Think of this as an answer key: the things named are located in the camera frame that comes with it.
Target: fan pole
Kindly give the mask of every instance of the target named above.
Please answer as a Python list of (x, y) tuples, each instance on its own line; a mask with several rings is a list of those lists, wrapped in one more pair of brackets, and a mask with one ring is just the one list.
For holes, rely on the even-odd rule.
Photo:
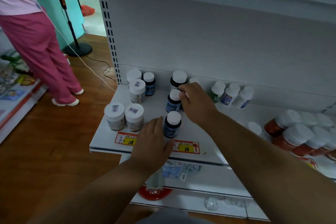
[(85, 56), (88, 55), (89, 53), (92, 52), (92, 47), (91, 45), (87, 44), (87, 43), (78, 43), (74, 29), (72, 27), (72, 23), (69, 19), (69, 15), (67, 12), (67, 5), (65, 3), (65, 0), (59, 0), (61, 3), (61, 6), (63, 8), (63, 10), (65, 11), (65, 15), (66, 18), (68, 20), (68, 24), (69, 24), (69, 28), (73, 37), (73, 43), (69, 44), (68, 46), (66, 46), (63, 51), (68, 54), (71, 57), (77, 57), (78, 56)]

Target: yellow price label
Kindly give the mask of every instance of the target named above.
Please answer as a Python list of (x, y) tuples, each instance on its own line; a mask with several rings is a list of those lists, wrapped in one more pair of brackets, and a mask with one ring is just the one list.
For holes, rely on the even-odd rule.
[(133, 146), (133, 145), (135, 145), (136, 142), (137, 142), (136, 138), (125, 137), (124, 141), (123, 141), (123, 144), (127, 144), (127, 145)]
[(177, 147), (177, 151), (194, 153), (194, 147), (192, 145), (179, 144)]

